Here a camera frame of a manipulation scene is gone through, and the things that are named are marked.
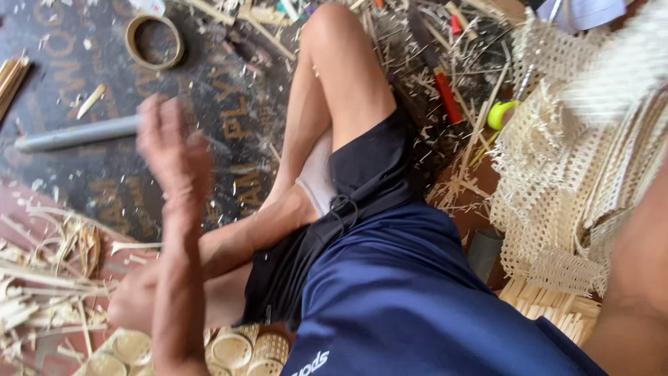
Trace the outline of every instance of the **yellow tape roll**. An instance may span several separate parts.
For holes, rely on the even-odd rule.
[[[519,102],[516,100],[495,103],[492,106],[492,109],[490,109],[490,113],[487,115],[487,125],[489,125],[491,129],[502,130],[504,125],[510,120],[510,117],[514,113],[514,108],[518,103]]]

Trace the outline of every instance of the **white cloth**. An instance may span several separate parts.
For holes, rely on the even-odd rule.
[[[332,130],[326,130],[313,145],[304,162],[301,174],[295,181],[311,200],[320,217],[329,213],[329,202],[336,196],[336,189],[329,174],[329,156],[332,154]]]

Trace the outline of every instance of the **gray pvc pipe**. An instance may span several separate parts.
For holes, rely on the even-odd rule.
[[[47,151],[75,147],[112,138],[131,136],[137,133],[139,116],[126,116],[94,122],[87,125],[73,126],[32,136],[17,138],[14,147],[24,153]]]
[[[503,239],[493,231],[476,231],[468,249],[468,264],[473,272],[485,283],[490,278],[494,263],[501,253]]]

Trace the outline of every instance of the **white paper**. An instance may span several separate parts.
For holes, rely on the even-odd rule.
[[[546,0],[538,8],[538,16],[545,20],[549,19],[555,1]],[[568,20],[564,7],[568,9]],[[554,23],[566,33],[576,34],[578,31],[610,22],[624,13],[626,13],[624,0],[562,0]]]
[[[141,9],[148,14],[162,17],[165,14],[165,3],[163,0],[130,0],[133,7]]]

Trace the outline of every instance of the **black shorts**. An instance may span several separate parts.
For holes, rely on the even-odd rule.
[[[411,163],[411,126],[402,110],[329,158],[338,195],[330,212],[253,255],[246,306],[238,325],[301,323],[301,293],[311,266],[339,236],[385,210],[422,200],[424,179]]]

